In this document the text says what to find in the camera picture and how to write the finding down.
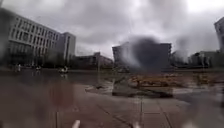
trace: sky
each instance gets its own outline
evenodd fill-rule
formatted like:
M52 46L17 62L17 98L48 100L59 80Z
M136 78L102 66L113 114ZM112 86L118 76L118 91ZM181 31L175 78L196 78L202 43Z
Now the sky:
M214 22L224 16L222 0L5 0L3 7L59 32L77 36L76 55L100 51L135 36L172 43L187 55L219 49Z

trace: building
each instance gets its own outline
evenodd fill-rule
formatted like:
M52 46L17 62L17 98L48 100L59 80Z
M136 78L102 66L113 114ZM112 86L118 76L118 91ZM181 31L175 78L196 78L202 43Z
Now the building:
M58 56L69 61L75 55L74 35L60 33L10 11L8 13L12 15L6 43L6 58L10 63L40 65L48 60L55 62Z
M121 46L113 47L113 54L115 61L114 67L118 71L162 71L170 67L169 58L171 54L171 44L152 43L151 40L147 39L139 40L139 42L135 44L125 43Z
M0 0L0 8L2 7L3 0Z
M125 62L123 61L123 53L122 51L123 50L123 47L125 44L123 45L120 45L120 46L115 46L112 48L113 50L113 56L114 56L114 68L116 70L127 70L128 67L127 65L125 64Z
M111 69L113 67L113 60L102 56L100 52L96 52L89 56L77 56L75 57L76 68L80 69Z
M224 17L218 20L214 25L219 40L220 50L224 51Z

